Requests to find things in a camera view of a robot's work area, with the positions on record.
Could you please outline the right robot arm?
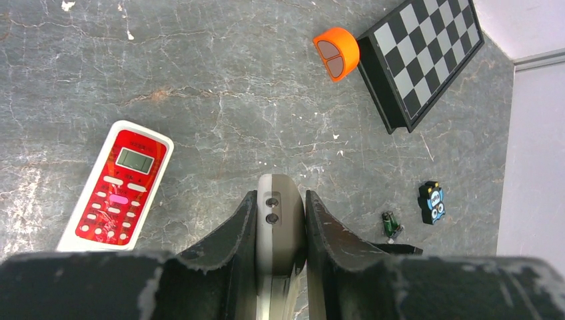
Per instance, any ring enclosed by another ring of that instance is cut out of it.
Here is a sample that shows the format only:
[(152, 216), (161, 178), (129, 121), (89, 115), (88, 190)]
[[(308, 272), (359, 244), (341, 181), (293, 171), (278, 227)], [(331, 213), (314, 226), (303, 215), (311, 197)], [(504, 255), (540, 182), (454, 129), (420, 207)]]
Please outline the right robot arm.
[(391, 255), (422, 255), (423, 250), (413, 245), (381, 243), (375, 245), (381, 251)]

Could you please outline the white beige remote control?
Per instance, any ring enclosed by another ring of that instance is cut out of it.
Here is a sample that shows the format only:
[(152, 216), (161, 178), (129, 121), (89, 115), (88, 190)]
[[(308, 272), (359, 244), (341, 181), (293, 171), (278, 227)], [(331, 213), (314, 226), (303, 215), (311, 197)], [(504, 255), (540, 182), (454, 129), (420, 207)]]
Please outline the white beige remote control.
[(291, 319), (306, 261), (302, 197), (283, 174), (264, 174), (257, 188), (257, 319)]

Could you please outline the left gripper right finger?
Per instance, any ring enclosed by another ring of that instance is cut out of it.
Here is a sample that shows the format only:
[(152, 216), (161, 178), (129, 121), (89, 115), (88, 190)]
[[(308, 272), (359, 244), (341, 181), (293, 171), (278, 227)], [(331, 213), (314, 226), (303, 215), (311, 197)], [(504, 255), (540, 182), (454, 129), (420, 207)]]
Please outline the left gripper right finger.
[(563, 319), (564, 279), (524, 257), (391, 255), (305, 196), (311, 319)]

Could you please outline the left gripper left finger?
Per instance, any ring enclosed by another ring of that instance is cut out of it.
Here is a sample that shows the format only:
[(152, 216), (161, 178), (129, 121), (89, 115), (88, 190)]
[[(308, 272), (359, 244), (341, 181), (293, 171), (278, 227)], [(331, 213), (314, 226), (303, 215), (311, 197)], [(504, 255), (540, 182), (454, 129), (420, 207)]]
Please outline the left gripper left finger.
[(1, 264), (2, 319), (254, 319), (257, 192), (180, 253), (38, 252)]

